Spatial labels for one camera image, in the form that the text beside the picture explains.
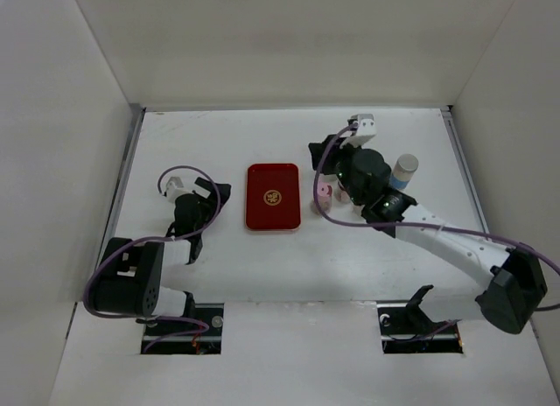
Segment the pink lid bottle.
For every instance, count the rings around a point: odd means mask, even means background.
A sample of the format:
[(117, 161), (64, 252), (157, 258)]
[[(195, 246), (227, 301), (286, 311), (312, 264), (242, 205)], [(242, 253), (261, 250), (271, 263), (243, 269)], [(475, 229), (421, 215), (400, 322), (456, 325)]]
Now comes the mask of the pink lid bottle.
[(317, 199), (321, 209), (329, 214), (333, 203), (333, 188), (329, 183), (322, 180), (318, 182)]

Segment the blue label white bead bottle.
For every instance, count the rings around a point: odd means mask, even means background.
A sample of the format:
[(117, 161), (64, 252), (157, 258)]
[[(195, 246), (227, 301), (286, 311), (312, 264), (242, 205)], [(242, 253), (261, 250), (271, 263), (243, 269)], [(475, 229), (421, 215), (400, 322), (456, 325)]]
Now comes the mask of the blue label white bead bottle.
[(417, 171), (419, 161), (412, 154), (402, 154), (395, 162), (389, 184), (397, 190), (404, 190)]

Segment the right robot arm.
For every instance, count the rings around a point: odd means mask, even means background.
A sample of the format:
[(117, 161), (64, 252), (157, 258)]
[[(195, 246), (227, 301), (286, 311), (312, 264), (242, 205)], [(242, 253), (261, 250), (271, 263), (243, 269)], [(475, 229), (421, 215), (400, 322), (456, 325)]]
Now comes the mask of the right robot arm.
[(431, 300), (425, 284), (409, 300), (405, 318), (416, 332), (460, 319), (484, 319), (509, 334), (519, 334), (547, 293), (541, 260), (519, 242), (447, 224), (389, 183), (391, 169), (382, 154), (349, 138), (329, 135), (309, 143), (315, 175), (333, 175), (360, 209), (359, 228), (423, 249), (470, 277), (472, 295)]

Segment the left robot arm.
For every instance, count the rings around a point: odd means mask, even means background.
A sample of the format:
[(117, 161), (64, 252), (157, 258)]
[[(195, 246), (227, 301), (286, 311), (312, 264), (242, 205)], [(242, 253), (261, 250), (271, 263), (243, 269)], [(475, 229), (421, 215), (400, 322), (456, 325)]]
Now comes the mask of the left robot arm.
[(178, 177), (158, 183), (174, 205), (174, 219), (165, 235), (138, 240), (113, 237), (83, 295), (87, 310), (102, 318), (158, 319), (180, 335), (196, 325), (193, 296), (162, 285), (164, 267), (189, 265), (200, 256), (202, 233), (215, 221), (231, 196), (230, 184), (198, 177), (187, 190)]

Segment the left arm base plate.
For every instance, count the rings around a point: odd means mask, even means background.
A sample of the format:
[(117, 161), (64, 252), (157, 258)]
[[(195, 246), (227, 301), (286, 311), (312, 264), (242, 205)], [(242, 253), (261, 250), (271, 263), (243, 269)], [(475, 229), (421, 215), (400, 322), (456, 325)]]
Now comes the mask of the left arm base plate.
[(221, 353), (224, 304), (197, 304), (194, 318), (208, 325), (161, 322), (144, 326), (140, 354), (216, 355)]

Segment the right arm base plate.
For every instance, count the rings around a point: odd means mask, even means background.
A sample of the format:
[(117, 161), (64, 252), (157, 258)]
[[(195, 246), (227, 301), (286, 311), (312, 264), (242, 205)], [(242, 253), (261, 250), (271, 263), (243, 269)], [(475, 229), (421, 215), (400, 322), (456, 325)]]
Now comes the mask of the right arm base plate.
[(404, 303), (378, 304), (381, 348), (385, 354), (462, 354), (457, 320), (431, 321)]

